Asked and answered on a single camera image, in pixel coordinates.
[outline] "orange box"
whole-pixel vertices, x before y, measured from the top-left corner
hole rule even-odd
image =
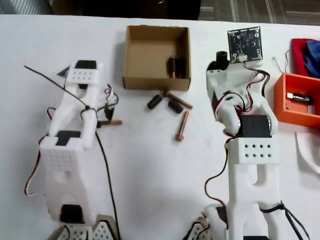
[[[293,101],[286,93],[299,93],[313,98],[314,114],[308,105]],[[320,128],[320,79],[283,73],[274,85],[274,114],[280,122]]]

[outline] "white 3d printed robot leg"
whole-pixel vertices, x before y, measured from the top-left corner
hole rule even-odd
[[[230,240],[243,240],[243,228],[252,204],[270,209],[280,202],[278,168],[279,157],[275,140],[270,138],[238,137],[227,148],[229,169],[229,195],[227,220]],[[257,182],[249,181],[249,166],[257,165]],[[284,240],[284,213],[274,211],[264,215],[269,238]]]

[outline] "white plastic piece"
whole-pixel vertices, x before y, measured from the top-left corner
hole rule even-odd
[[[226,92],[238,93],[242,96],[245,106],[250,105],[248,92],[246,85],[249,82],[256,81],[253,79],[255,73],[251,70],[244,68],[240,63],[230,64],[224,71],[222,70],[208,70],[206,72],[206,85],[208,97],[213,102],[213,97],[220,99]],[[267,115],[270,121],[270,134],[273,135],[278,129],[278,120],[268,105],[267,100],[261,96],[262,82],[255,83],[249,89],[251,97],[253,99],[253,107],[249,113],[245,114],[262,114]],[[217,120],[225,125],[227,132],[231,135],[236,135],[240,128],[240,120],[235,110],[235,106],[242,107],[243,103],[241,99],[236,95],[228,101],[223,101],[217,112]]]
[[[67,227],[70,231],[70,236],[68,230],[64,228],[57,240],[87,240],[87,231],[92,230],[91,227],[81,225],[67,225]]]
[[[70,231],[70,237],[67,229],[64,228],[57,240],[115,240],[108,225],[103,221],[99,222],[94,231],[91,227],[81,225],[71,225],[67,227]]]
[[[264,160],[264,157],[249,159],[242,156],[248,151],[246,145],[252,147],[253,144],[256,145],[255,148],[260,148],[260,145],[263,145],[261,151],[263,151],[265,144],[270,144],[270,147],[267,148],[273,156],[267,158],[269,161]],[[270,209],[281,202],[278,179],[279,166],[277,164],[279,160],[276,159],[276,149],[273,150],[273,147],[277,145],[278,143],[273,138],[269,138],[268,141],[264,138],[236,138],[227,144],[227,149],[230,152],[228,155],[230,200],[227,205],[230,240],[243,240],[244,225],[254,203],[257,203],[262,209]],[[251,184],[248,180],[252,164],[257,165],[257,182],[255,184]],[[287,239],[283,228],[284,212],[279,210],[263,215],[268,225],[269,239]]]
[[[235,164],[279,164],[278,145],[271,137],[238,137],[228,144]]]
[[[312,144],[310,141],[311,133],[308,132],[296,132],[296,141],[298,143],[298,149],[303,160],[312,168],[313,171],[320,174],[320,166],[317,165],[314,161],[314,156],[312,153]]]
[[[75,63],[71,64],[65,81],[65,89],[80,98],[86,105],[98,109],[98,97],[101,91],[100,75],[102,64],[97,65],[97,69],[75,69]],[[79,89],[78,84],[88,84],[86,90]],[[60,106],[56,109],[49,128],[49,137],[55,137],[59,130],[64,129],[70,121],[80,116],[86,107],[83,103],[65,92]],[[83,131],[81,139],[83,146],[89,149],[92,146],[95,130],[97,126],[97,115],[94,110],[87,110],[82,113]]]
[[[86,105],[97,109],[100,87],[100,71],[97,69],[75,69],[71,64],[66,77],[65,88],[79,97]],[[86,76],[78,79],[74,76]],[[88,84],[87,89],[79,89],[78,84]],[[108,179],[105,162],[101,158],[90,157],[90,149],[95,138],[97,116],[94,110],[83,112],[83,129],[79,138],[71,137],[64,146],[56,145],[57,133],[64,130],[75,116],[85,109],[84,104],[64,93],[49,128],[49,135],[40,144],[41,160],[45,167],[45,195],[48,212],[54,221],[60,221],[63,205],[79,205],[84,224],[92,226],[98,214],[108,208]]]
[[[200,224],[200,223],[196,223],[194,224],[191,232],[190,232],[190,235],[189,237],[187,238],[187,240],[196,240],[197,239],[197,236],[198,234],[204,230],[204,227]],[[211,240],[212,237],[211,237],[211,233],[210,233],[210,228],[204,232],[202,232],[200,235],[199,235],[199,239],[198,240]]]
[[[213,239],[225,240],[227,239],[227,225],[222,221],[218,215],[217,207],[221,204],[210,204],[205,207],[204,212],[210,223],[210,233]]]

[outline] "brown box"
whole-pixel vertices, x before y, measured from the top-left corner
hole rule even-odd
[[[125,89],[187,91],[191,82],[189,28],[128,26],[123,86]],[[170,57],[186,60],[185,78],[170,78]]]

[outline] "brown wire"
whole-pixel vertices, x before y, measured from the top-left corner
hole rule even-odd
[[[221,200],[220,198],[217,198],[217,197],[213,197],[213,196],[211,196],[211,195],[208,193],[207,184],[208,184],[212,179],[215,179],[215,178],[219,177],[219,176],[220,176],[221,174],[223,174],[224,171],[226,170],[227,162],[228,162],[228,149],[226,148],[226,144],[227,144],[230,140],[233,140],[233,139],[235,139],[235,138],[237,138],[237,137],[236,137],[236,136],[232,136],[232,137],[228,138],[228,139],[225,141],[225,144],[224,144],[224,149],[225,149],[225,161],[224,161],[224,165],[223,165],[222,170],[221,170],[218,174],[209,177],[209,178],[205,181],[205,183],[204,183],[204,192],[205,192],[205,195],[207,195],[208,198],[210,198],[210,199],[212,199],[212,200],[215,200],[215,201],[221,203],[221,205],[222,205],[225,209],[227,209],[227,205],[225,204],[225,202],[224,202],[223,200]],[[228,228],[229,228],[229,226],[228,226],[228,221],[226,221],[226,229],[228,229]]]

